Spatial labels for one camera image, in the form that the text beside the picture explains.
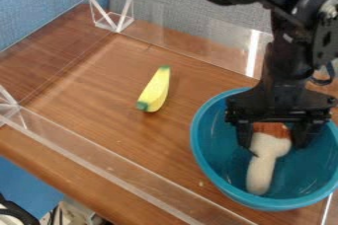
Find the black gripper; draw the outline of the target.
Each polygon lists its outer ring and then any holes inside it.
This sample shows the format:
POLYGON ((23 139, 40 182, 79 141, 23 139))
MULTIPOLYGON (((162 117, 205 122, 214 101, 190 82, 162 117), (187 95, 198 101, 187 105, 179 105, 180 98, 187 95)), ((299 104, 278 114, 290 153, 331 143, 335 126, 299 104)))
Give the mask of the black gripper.
POLYGON ((245 149, 251 147, 254 122, 294 122, 291 142, 301 149, 329 120, 338 101, 306 88, 314 73, 310 53, 305 43, 271 42, 258 85, 226 99, 226 121, 237 126, 238 143, 245 149))

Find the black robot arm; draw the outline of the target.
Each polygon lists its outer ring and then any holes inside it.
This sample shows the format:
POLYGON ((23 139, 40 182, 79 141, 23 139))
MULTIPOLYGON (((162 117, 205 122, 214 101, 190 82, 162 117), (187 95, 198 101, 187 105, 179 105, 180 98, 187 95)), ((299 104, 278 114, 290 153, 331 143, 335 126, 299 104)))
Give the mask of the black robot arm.
POLYGON ((274 40, 267 44, 258 85, 226 99, 226 121, 237 128, 238 143, 254 142, 254 124, 291 125, 298 148, 307 146, 338 106, 335 97, 310 91, 306 84, 329 85, 313 77, 325 68, 335 75, 338 59, 338 0, 207 0, 221 5, 259 3, 271 11, 274 40))

